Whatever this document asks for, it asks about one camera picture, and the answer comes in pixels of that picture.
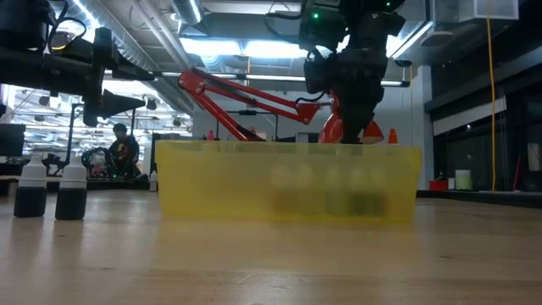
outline red lamp arm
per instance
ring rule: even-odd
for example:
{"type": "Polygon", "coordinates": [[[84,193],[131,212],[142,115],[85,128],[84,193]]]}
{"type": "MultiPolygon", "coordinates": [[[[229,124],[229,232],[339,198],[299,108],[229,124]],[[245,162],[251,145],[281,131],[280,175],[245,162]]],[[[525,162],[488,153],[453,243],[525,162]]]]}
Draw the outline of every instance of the red lamp arm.
{"type": "Polygon", "coordinates": [[[322,103],[292,102],[248,86],[243,86],[233,81],[221,79],[215,75],[210,75],[209,73],[195,68],[189,69],[180,75],[179,87],[185,89],[192,97],[194,97],[200,106],[215,117],[218,122],[220,122],[220,124],[222,124],[239,141],[263,141],[263,139],[237,124],[229,114],[205,93],[206,90],[235,99],[236,101],[251,105],[255,108],[267,110],[272,114],[293,119],[304,125],[308,125],[311,122],[320,106],[322,106],[322,103]],[[286,111],[282,108],[271,106],[268,103],[262,103],[256,98],[249,97],[241,92],[286,106],[292,111],[286,111]]]}

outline desk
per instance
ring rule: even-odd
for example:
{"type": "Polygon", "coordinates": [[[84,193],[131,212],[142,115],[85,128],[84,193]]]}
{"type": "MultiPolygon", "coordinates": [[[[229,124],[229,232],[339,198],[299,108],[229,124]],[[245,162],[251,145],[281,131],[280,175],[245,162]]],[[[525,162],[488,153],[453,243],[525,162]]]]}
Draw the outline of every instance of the desk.
{"type": "Polygon", "coordinates": [[[84,221],[0,198],[0,304],[541,304],[542,211],[421,199],[409,225],[161,222],[91,191],[84,221]]]}

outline yellow cable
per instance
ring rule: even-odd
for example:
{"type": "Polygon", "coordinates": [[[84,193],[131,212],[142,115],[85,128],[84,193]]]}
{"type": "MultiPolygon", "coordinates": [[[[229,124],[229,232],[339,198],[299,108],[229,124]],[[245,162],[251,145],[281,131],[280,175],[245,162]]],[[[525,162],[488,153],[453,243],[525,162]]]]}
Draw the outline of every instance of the yellow cable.
{"type": "Polygon", "coordinates": [[[489,49],[489,78],[491,80],[491,191],[495,191],[496,167],[495,167],[495,75],[493,73],[493,45],[491,40],[491,17],[490,4],[488,0],[488,15],[486,23],[488,26],[488,49],[489,49]]]}

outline translucent yellow container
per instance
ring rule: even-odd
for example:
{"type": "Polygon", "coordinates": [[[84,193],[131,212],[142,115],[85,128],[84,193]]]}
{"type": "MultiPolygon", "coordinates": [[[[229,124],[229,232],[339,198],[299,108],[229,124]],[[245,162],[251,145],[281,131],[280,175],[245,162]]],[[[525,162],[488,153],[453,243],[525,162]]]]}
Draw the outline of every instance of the translucent yellow container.
{"type": "Polygon", "coordinates": [[[408,221],[412,147],[157,141],[162,214],[267,220],[408,221]]]}

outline black liquid bottle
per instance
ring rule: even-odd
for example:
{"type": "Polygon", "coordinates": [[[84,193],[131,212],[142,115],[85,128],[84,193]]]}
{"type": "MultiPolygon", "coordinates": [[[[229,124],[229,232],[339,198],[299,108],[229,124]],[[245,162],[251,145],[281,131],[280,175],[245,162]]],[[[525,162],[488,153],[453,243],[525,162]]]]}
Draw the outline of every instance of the black liquid bottle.
{"type": "Polygon", "coordinates": [[[34,155],[23,167],[15,195],[14,216],[19,218],[41,217],[47,203],[47,168],[41,155],[34,155]]]}
{"type": "Polygon", "coordinates": [[[58,189],[57,208],[54,217],[57,220],[77,220],[85,217],[86,211],[86,168],[80,158],[64,168],[60,188],[58,189]]]}

